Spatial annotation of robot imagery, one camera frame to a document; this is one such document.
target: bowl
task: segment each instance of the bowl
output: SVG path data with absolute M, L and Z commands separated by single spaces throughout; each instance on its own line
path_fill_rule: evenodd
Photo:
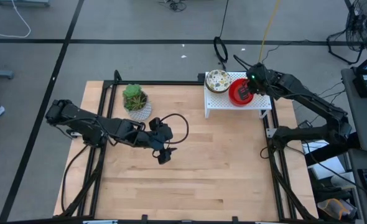
M 248 82 L 249 80 L 247 78 L 239 78 L 231 84 L 229 100 L 233 105 L 246 106 L 253 100 L 254 95 L 248 90 Z
M 212 70 L 206 75 L 205 85 L 213 93 L 224 93 L 231 85 L 231 76 L 223 70 Z

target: yellow cable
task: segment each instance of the yellow cable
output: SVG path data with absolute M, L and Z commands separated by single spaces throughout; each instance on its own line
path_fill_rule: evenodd
M 275 8 L 273 10 L 273 13 L 272 13 L 271 18 L 269 19 L 268 26 L 266 27 L 266 30 L 265 30 L 265 33 L 264 33 L 264 38 L 263 38 L 262 44 L 261 44 L 261 51 L 259 52 L 258 62 L 261 61 L 261 58 L 262 58 L 262 50 L 264 49 L 265 39 L 266 39 L 266 36 L 268 35 L 269 28 L 271 27 L 271 24 L 272 24 L 272 21 L 273 21 L 273 17 L 275 17 L 275 15 L 276 15 L 277 8 L 279 7 L 279 3 L 280 2 L 281 2 L 281 0 L 276 0 Z

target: electric fan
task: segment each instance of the electric fan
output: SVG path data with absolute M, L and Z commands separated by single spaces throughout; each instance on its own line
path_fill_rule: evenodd
M 327 37 L 327 45 L 328 52 L 330 54 L 351 65 L 359 61 L 363 49 L 367 47 L 367 0 L 355 0 L 355 2 L 348 9 L 349 13 L 348 17 L 346 18 L 345 30 L 329 35 Z M 337 38 L 344 33 L 347 46 L 351 50 L 359 52 L 358 58 L 355 62 L 350 62 L 349 60 L 332 52 L 330 39 L 334 38 L 334 41 L 336 41 Z

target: wooden tabletop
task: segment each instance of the wooden tabletop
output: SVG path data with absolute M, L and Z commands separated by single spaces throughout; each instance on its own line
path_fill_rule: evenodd
M 81 108 L 97 112 L 102 84 L 87 82 Z M 118 86 L 112 117 L 129 118 L 123 108 L 124 89 Z M 147 214 L 150 220 L 228 221 L 237 216 L 241 221 L 278 221 L 269 161 L 259 156 L 266 140 L 258 111 L 212 111 L 205 119 L 202 86 L 144 85 L 142 89 L 152 103 L 149 120 L 180 113 L 190 124 L 190 134 L 176 145 L 172 160 L 162 166 L 152 157 L 151 149 L 108 146 L 96 218 L 138 220 Z M 279 100 L 276 108 L 280 125 L 296 127 L 291 101 Z M 172 128 L 173 141 L 185 135 L 181 118 L 165 122 Z M 300 142 L 289 145 L 301 150 Z M 81 139 L 72 141 L 67 163 L 82 147 Z M 82 187 L 88 152 L 69 170 L 65 206 Z M 293 191 L 317 216 L 303 155 L 289 150 L 285 154 Z M 283 201 L 288 217 L 286 197 Z M 59 213 L 60 195 L 55 206 L 55 214 Z

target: red bowl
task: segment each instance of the red bowl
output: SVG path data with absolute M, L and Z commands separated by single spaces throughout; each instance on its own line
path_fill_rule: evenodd
M 246 106 L 249 104 L 254 95 L 248 91 L 247 78 L 239 78 L 235 80 L 229 88 L 229 100 L 235 106 Z

